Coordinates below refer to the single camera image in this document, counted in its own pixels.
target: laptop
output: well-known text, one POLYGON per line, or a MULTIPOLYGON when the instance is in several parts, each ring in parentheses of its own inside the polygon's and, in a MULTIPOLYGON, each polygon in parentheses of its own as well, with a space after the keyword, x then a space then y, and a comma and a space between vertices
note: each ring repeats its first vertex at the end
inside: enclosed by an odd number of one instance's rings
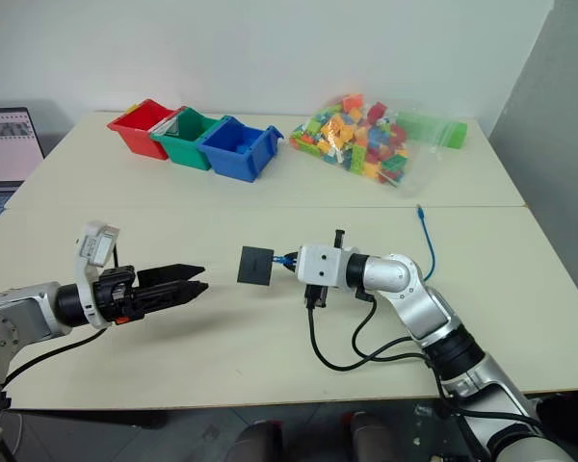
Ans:
POLYGON ((0 214, 43 158, 28 110, 0 108, 0 214))

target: robotic arm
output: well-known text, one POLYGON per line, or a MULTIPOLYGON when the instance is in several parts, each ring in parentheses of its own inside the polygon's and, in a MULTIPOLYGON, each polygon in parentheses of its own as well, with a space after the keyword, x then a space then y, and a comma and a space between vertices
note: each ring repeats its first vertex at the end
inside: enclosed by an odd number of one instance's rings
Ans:
POLYGON ((0 413, 11 402, 2 390, 9 364, 24 347, 62 337, 86 323, 104 330, 111 322, 140 320, 187 303, 208 288, 189 280, 203 267, 170 265, 137 273, 132 266, 118 267, 117 238, 116 228, 89 222, 76 245, 75 284, 47 282, 0 293, 0 413), (99 274, 112 253, 116 267, 99 274), (139 287, 133 287, 136 277, 139 287))
MULTIPOLYGON (((334 246, 308 244, 297 253, 275 257, 287 258, 280 263, 306 284, 308 309, 326 306, 328 287, 355 291, 362 299, 367 299, 365 291, 379 292, 428 357, 451 401, 466 411, 459 415, 460 430, 478 458, 498 462, 572 460, 529 423, 539 424, 534 407, 492 356, 480 348, 443 296, 424 284, 415 262, 405 255, 376 257, 360 254, 356 248, 343 248, 343 234, 336 231, 334 246), (507 413, 520 420, 468 417, 480 413, 507 413)), ((260 272, 263 266, 255 258, 246 262, 243 258, 242 263, 243 282, 254 282, 248 281, 249 270, 260 272)))

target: laptop screen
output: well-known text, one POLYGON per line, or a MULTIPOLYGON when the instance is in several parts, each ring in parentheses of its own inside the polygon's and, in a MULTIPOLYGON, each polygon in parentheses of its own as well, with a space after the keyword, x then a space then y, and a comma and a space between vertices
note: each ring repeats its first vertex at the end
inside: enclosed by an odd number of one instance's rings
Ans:
POLYGON ((42 158, 26 108, 0 109, 0 182, 24 181, 42 158))

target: gray floor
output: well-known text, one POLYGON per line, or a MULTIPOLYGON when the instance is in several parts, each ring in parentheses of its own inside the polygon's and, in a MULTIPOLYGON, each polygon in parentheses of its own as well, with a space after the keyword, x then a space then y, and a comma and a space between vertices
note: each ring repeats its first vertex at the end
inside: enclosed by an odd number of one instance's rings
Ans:
MULTIPOLYGON (((171 411, 161 429, 24 415, 16 456, 20 462, 216 462, 224 459, 247 423, 274 420, 281 422, 288 460, 345 461, 350 459, 343 445, 341 419, 360 409, 376 413, 390 425, 407 460, 467 453, 454 423, 434 416, 430 404, 396 400, 171 411)), ((19 423, 15 413, 2 417, 10 448, 19 423)))

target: plastic storage bin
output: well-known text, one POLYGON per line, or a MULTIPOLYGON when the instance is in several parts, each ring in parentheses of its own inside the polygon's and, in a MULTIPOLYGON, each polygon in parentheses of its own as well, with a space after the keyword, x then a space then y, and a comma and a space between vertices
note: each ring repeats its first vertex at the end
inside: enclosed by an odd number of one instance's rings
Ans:
POLYGON ((259 130, 226 115, 197 147, 220 175, 252 182, 277 153, 279 138, 282 134, 272 125, 259 130))
POLYGON ((201 136, 211 132, 217 123, 219 121, 215 118, 204 117, 194 109, 186 108, 157 126, 150 136, 163 145, 172 162, 208 170, 208 158, 203 152, 199 152, 197 143, 201 136))
POLYGON ((173 111, 147 99, 109 123, 107 127, 118 132, 128 148, 134 153, 164 161, 167 159, 167 153, 158 141, 150 138, 150 131, 158 123, 174 116, 182 109, 173 111))

